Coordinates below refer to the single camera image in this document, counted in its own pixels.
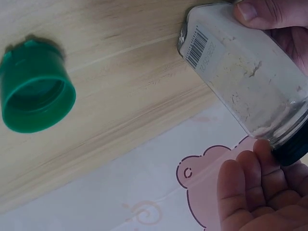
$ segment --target hand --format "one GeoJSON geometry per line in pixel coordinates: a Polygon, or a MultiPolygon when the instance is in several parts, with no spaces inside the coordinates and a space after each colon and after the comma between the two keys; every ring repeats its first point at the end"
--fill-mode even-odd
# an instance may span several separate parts
{"type": "Polygon", "coordinates": [[[280,167],[265,140],[222,164],[218,210],[222,231],[308,231],[308,167],[280,167]]]}
{"type": "Polygon", "coordinates": [[[271,36],[308,76],[308,0],[244,0],[234,8],[243,25],[271,36]]]}

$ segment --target printed number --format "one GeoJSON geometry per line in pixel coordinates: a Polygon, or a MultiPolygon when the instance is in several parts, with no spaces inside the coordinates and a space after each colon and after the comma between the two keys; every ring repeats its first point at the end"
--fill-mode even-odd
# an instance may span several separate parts
{"type": "Polygon", "coordinates": [[[213,56],[214,54],[214,51],[215,51],[215,48],[216,48],[216,45],[211,42],[207,51],[206,51],[206,56],[204,57],[203,61],[202,61],[202,64],[200,65],[200,70],[202,72],[204,72],[207,68],[207,65],[209,64],[210,62],[210,58],[213,56]]]}

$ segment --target wooden table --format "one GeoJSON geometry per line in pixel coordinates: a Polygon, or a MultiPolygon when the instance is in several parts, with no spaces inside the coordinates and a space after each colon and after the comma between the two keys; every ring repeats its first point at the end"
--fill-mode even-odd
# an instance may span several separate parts
{"type": "Polygon", "coordinates": [[[111,161],[216,100],[178,55],[185,11],[208,0],[3,0],[0,48],[65,50],[73,110],[35,134],[0,123],[0,212],[111,161]]]}

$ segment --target fingernail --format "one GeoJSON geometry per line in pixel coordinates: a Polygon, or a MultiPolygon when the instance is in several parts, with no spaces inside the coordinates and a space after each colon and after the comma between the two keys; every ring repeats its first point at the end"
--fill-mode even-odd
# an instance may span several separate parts
{"type": "Polygon", "coordinates": [[[239,3],[237,7],[239,8],[240,12],[242,13],[243,18],[246,21],[250,21],[257,16],[257,11],[251,3],[242,2],[242,3],[239,3]]]}

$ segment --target glass bottle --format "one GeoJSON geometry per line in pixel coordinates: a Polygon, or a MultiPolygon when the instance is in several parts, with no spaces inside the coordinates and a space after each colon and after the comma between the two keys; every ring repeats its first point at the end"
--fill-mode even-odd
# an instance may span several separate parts
{"type": "Polygon", "coordinates": [[[308,152],[308,78],[265,32],[238,23],[233,5],[192,8],[178,51],[247,134],[267,139],[284,166],[308,152]]]}

